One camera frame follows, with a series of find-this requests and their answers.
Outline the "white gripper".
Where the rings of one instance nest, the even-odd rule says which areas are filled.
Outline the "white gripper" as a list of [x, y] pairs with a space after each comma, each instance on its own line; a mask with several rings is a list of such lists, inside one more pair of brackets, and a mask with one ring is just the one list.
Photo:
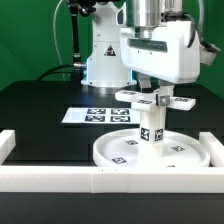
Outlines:
[[[192, 36], [190, 21], [172, 21], [152, 30], [150, 38], [137, 38], [133, 28], [120, 31], [121, 58], [125, 67], [138, 75], [141, 90], [151, 88], [150, 77], [174, 84], [194, 82], [200, 73], [198, 35]], [[161, 84], [156, 104], [168, 107], [173, 84]]]

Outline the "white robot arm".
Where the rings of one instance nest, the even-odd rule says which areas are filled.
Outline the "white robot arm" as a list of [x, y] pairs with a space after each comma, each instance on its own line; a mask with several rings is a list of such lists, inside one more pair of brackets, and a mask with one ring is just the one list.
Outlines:
[[81, 84], [100, 94], [120, 89], [148, 92], [196, 81], [200, 42], [182, 0], [126, 0], [118, 8], [99, 2], [92, 19], [93, 49]]

